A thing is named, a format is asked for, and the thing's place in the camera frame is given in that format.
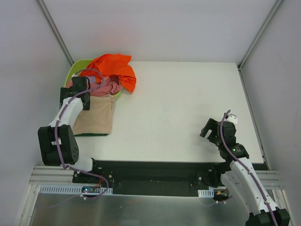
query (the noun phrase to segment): laundry basket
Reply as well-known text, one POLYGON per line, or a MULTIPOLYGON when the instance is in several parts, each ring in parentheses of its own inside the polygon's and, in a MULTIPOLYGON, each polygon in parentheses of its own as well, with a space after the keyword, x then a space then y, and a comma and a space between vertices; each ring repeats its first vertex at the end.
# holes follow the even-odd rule
MULTIPOLYGON (((66 78, 66 81, 65 81, 65 85, 67 85, 68 81, 71 79, 72 75, 76 72, 78 72, 79 70, 81 69, 85 69, 87 68, 87 66, 91 63, 92 60, 79 60, 77 62, 75 62, 73 64, 73 66, 71 67, 68 75, 67 75, 67 78, 66 78)), ((121 94, 121 91, 119 91, 118 93, 115 94, 115 99, 118 99, 118 97, 120 96, 121 94)))

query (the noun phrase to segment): folded cloth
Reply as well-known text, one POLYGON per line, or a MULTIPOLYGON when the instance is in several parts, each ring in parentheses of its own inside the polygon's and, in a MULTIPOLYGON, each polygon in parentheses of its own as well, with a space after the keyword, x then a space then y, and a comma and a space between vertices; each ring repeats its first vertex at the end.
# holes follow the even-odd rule
MULTIPOLYGON (((91 80, 90 80, 90 84, 91 84, 91 88, 99 86, 99 84, 97 83, 92 83, 91 80)), ((69 80, 66 87, 69 88, 71 86, 72 86, 72 80, 69 80)), ((112 76, 112 78, 106 77, 104 78, 103 84, 100 88, 91 91, 91 96, 103 97, 107 94, 115 95, 121 90, 122 90, 122 84, 118 81, 117 77, 114 76, 112 76)))
MULTIPOLYGON (((105 54, 92 60, 87 68, 100 71, 104 77, 116 75, 122 86, 132 93, 136 86, 136 76, 132 67, 128 65, 131 58, 122 54, 105 54)), ((83 71, 80 76, 95 76, 97 83, 102 80, 100 74, 94 71, 83 71)))
POLYGON ((104 97, 90 97, 90 110, 81 111, 72 128, 74 135, 103 136, 112 131, 115 97, 107 94, 104 97))

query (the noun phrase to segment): folded tan towel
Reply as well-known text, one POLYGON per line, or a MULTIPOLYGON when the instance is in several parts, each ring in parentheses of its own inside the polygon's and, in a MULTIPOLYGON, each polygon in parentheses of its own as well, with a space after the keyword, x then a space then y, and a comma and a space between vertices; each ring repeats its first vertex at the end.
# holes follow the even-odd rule
POLYGON ((90 110, 79 113, 72 128, 73 134, 95 134, 96 136, 98 134, 101 136, 111 133, 114 106, 115 97, 113 95, 90 97, 90 110))

